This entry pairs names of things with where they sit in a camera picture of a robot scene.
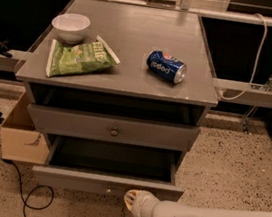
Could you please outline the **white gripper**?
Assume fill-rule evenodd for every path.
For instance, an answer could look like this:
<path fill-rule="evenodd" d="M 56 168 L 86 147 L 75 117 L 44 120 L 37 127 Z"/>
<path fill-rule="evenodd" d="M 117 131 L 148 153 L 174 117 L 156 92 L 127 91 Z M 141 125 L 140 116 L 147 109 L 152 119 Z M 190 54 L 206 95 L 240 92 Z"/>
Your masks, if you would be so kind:
<path fill-rule="evenodd" d="M 135 217 L 152 217 L 153 208 L 159 204 L 159 199 L 145 190 L 129 190 L 123 197 L 125 206 Z"/>

